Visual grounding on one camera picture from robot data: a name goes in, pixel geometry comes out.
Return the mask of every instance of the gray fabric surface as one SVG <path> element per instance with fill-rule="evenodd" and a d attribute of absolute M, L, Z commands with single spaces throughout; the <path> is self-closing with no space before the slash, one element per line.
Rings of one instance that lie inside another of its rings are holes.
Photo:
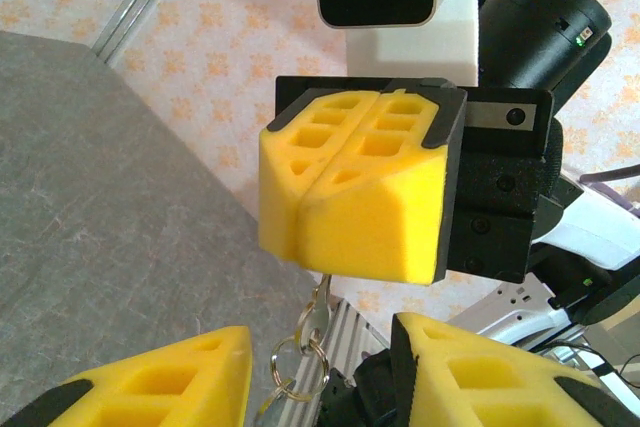
<path fill-rule="evenodd" d="M 237 324 L 252 414 L 311 276 L 260 251 L 254 219 L 87 47 L 0 32 L 0 93 L 0 419 L 75 373 Z"/>

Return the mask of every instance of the yellow foam gripper pad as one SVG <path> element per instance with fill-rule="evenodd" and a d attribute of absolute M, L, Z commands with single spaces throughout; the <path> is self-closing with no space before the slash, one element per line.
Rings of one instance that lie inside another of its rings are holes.
<path fill-rule="evenodd" d="M 581 372 L 418 314 L 394 316 L 391 363 L 398 427 L 635 425 Z"/>
<path fill-rule="evenodd" d="M 76 375 L 8 425 L 241 427 L 250 379 L 249 329 L 226 327 Z"/>
<path fill-rule="evenodd" d="M 444 278 L 466 92 L 309 89 L 260 134 L 260 245 L 317 272 Z"/>

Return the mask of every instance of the cable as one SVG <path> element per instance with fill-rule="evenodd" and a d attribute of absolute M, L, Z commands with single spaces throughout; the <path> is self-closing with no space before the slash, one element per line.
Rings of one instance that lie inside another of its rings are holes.
<path fill-rule="evenodd" d="M 598 352 L 596 349 L 594 349 L 593 347 L 591 347 L 589 345 L 582 345 L 582 344 L 577 344 L 577 343 L 574 343 L 574 342 L 567 342 L 565 340 L 554 340 L 553 342 L 549 342 L 548 344 L 538 345 L 538 346 L 534 347 L 533 349 L 531 349 L 531 352 L 533 352 L 535 354 L 535 353 L 541 352 L 543 350 L 553 349 L 555 347 L 569 347 L 569 348 L 572 348 L 572 349 L 583 350 L 585 352 L 589 352 L 590 354 L 596 355 L 596 356 L 600 357 L 600 359 L 604 362 L 604 364 L 612 372 L 614 372 L 618 377 L 620 377 L 620 380 L 622 380 L 625 384 L 627 384 L 629 387 L 633 387 L 634 389 L 640 389 L 640 384 L 635 384 L 635 383 L 625 379 L 622 376 L 622 372 L 627 367 L 627 365 L 629 365 L 629 363 L 635 357 L 640 357 L 640 354 L 636 354 L 636 355 L 630 357 L 629 360 L 627 360 L 625 362 L 625 364 L 622 366 L 622 368 L 618 371 L 613 367 L 613 365 L 611 365 L 611 363 L 609 363 L 609 361 L 605 358 L 604 355 L 602 355 L 600 352 Z"/>
<path fill-rule="evenodd" d="M 630 179 L 631 177 L 638 176 L 640 176 L 640 164 L 623 167 L 622 169 L 596 172 L 594 174 L 583 174 L 580 176 L 580 182 L 583 184 L 591 184 L 593 182 L 610 182 L 612 180 Z"/>
<path fill-rule="evenodd" d="M 624 372 L 624 369 L 626 369 L 626 368 L 627 368 L 627 366 L 631 363 L 631 361 L 632 361 L 633 359 L 635 359 L 636 357 L 640 357 L 640 354 L 632 355 L 631 357 L 629 357 L 629 358 L 627 359 L 627 361 L 624 363 L 624 365 L 623 365 L 623 366 L 622 366 L 622 368 L 620 369 L 620 377 L 622 377 L 622 373 Z"/>
<path fill-rule="evenodd" d="M 593 184 L 590 184 L 589 187 L 605 195 L 607 198 L 611 199 L 627 212 L 632 213 L 636 217 L 640 217 L 640 209 L 636 208 L 631 203 L 631 201 L 627 200 L 624 196 L 620 195 L 607 184 L 603 184 L 602 182 L 594 182 Z"/>

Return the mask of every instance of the key ring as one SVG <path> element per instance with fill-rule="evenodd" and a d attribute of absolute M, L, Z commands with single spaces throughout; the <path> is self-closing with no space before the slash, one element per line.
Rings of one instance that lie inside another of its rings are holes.
<path fill-rule="evenodd" d="M 295 343 L 295 336 L 292 335 L 291 337 L 282 339 L 271 351 L 271 361 L 269 362 L 271 377 L 273 378 L 273 381 L 275 382 L 278 390 L 282 389 L 281 392 L 284 392 L 285 395 L 291 400 L 295 400 L 296 402 L 310 402 L 314 396 L 324 390 L 324 388 L 327 386 L 327 383 L 329 382 L 329 360 L 327 359 L 327 355 L 324 353 L 324 350 L 322 350 L 318 343 L 313 339 L 309 339 L 309 347 L 317 355 L 318 360 L 320 360 L 320 363 L 322 364 L 322 381 L 316 386 L 315 389 L 310 392 L 294 392 L 293 390 L 289 389 L 289 384 L 286 384 L 286 382 L 282 382 L 282 379 L 280 378 L 280 372 L 278 372 L 278 366 L 276 365 L 280 349 L 288 342 Z"/>
<path fill-rule="evenodd" d="M 282 397 L 286 395 L 285 389 L 287 387 L 293 388 L 295 386 L 296 386 L 296 381 L 295 380 L 293 380 L 293 379 L 285 379 L 284 382 L 282 382 L 282 384 L 280 385 L 280 387 L 277 387 L 276 390 L 271 392 L 269 397 L 267 397 L 267 400 L 265 400 L 262 403 L 262 405 L 258 409 L 258 412 L 256 412 L 256 415 L 253 418 L 253 426 L 254 427 L 261 427 L 264 424 L 265 421 L 268 422 L 267 418 L 269 418 L 269 417 L 273 418 L 274 415 L 280 415 L 281 412 L 277 412 L 277 411 L 274 412 L 273 409 L 277 409 L 278 408 L 277 407 L 278 402 L 283 400 Z"/>
<path fill-rule="evenodd" d="M 329 292 L 331 276 L 323 275 L 320 284 L 313 289 L 311 302 L 307 304 L 298 319 L 294 340 L 298 352 L 309 355 L 311 341 L 321 345 L 329 329 L 331 308 L 329 307 Z"/>

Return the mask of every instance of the black cylindrical motor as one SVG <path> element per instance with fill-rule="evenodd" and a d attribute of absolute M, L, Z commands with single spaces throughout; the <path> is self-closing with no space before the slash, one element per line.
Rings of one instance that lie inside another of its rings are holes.
<path fill-rule="evenodd" d="M 480 9 L 480 86 L 553 91 L 581 63 L 591 69 L 579 75 L 584 81 L 597 65 L 583 59 L 610 27 L 596 0 L 486 0 Z"/>

